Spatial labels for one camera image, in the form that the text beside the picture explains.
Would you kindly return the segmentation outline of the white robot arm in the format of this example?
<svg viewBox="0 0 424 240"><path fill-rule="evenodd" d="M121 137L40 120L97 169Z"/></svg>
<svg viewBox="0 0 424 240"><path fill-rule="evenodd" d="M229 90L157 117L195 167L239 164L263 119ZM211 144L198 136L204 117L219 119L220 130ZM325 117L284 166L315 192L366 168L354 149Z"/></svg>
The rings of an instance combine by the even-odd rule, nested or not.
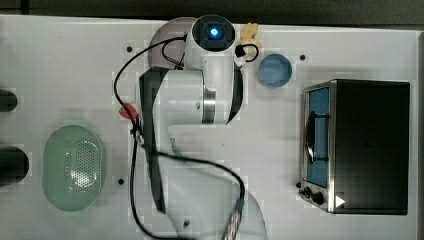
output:
<svg viewBox="0 0 424 240"><path fill-rule="evenodd" d="M152 66L137 82L150 188L157 210L172 223L166 240L268 240L262 211L229 168L179 150L172 126L227 125L243 103L233 25L204 15L185 26L170 22L183 48L177 70Z"/></svg>

